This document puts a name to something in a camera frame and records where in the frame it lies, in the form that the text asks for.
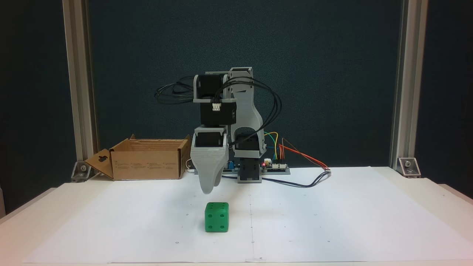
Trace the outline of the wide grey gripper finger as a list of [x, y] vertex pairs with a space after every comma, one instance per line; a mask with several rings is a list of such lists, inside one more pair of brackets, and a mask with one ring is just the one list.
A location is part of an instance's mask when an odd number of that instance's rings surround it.
[[194, 148], [190, 157], [198, 172], [201, 190], [206, 195], [210, 194], [214, 189], [218, 165], [224, 160], [228, 162], [228, 149]]

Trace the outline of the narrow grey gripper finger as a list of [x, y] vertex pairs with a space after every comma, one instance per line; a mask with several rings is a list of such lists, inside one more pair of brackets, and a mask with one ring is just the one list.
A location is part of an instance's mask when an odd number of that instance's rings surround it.
[[226, 163], [227, 163], [227, 161], [224, 160], [218, 165], [217, 174], [216, 174], [215, 181], [214, 181], [214, 186], [215, 187], [217, 187], [220, 184], [220, 181], [222, 179], [223, 170], [226, 167]]

